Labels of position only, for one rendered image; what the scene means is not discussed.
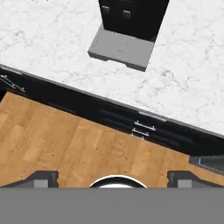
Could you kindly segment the black coffee machine grey base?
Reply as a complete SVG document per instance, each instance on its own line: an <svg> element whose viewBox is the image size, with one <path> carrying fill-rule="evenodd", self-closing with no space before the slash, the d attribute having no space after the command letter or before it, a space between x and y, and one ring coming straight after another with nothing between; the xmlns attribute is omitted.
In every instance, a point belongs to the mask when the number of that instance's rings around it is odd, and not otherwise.
<svg viewBox="0 0 224 224"><path fill-rule="evenodd" d="M170 0L98 0L101 26L87 53L145 72Z"/></svg>

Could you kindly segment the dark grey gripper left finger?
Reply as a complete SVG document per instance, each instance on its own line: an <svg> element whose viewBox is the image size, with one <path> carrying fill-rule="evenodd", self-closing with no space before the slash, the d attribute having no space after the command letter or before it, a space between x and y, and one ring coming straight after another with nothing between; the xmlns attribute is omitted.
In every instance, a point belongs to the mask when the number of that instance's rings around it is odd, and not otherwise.
<svg viewBox="0 0 224 224"><path fill-rule="evenodd" d="M57 171L35 171L26 179L8 185L6 188L58 188L59 173Z"/></svg>

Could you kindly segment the black and white round object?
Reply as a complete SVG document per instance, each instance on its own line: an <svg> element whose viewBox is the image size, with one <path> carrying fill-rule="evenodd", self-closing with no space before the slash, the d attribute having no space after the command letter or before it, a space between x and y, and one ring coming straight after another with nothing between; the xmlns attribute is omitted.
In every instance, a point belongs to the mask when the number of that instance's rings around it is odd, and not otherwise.
<svg viewBox="0 0 224 224"><path fill-rule="evenodd" d="M90 188L146 188L146 185L127 175L108 175L98 178Z"/></svg>

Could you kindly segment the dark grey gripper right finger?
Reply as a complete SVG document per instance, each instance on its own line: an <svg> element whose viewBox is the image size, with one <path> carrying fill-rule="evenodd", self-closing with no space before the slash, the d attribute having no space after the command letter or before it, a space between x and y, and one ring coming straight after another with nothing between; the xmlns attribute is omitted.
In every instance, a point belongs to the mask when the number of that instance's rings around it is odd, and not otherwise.
<svg viewBox="0 0 224 224"><path fill-rule="evenodd" d="M190 171L168 171L168 187L176 188L207 188L207 187L223 187L221 185L215 184L198 178Z"/></svg>

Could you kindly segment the black drawer front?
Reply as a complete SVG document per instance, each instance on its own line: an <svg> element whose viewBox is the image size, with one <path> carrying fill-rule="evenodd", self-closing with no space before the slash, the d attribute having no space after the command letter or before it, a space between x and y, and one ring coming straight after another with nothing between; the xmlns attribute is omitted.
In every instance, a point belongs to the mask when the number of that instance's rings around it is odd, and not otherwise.
<svg viewBox="0 0 224 224"><path fill-rule="evenodd" d="M138 109L128 108L112 101L72 90L2 65L0 65L0 74L7 75L9 80L24 88L25 93L0 80L1 91L10 91L190 156L224 155L224 137L208 134L168 119L162 119L156 115L144 113ZM135 121L147 126L155 126L156 131L136 126ZM148 132L149 136L132 132L133 128Z"/></svg>

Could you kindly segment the dark grey appliance panel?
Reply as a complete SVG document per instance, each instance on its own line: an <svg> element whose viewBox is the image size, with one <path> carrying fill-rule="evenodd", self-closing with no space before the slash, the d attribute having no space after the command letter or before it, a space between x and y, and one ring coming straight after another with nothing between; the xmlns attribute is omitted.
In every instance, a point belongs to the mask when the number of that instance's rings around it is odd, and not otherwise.
<svg viewBox="0 0 224 224"><path fill-rule="evenodd" d="M189 163L224 176L224 155L189 157Z"/></svg>

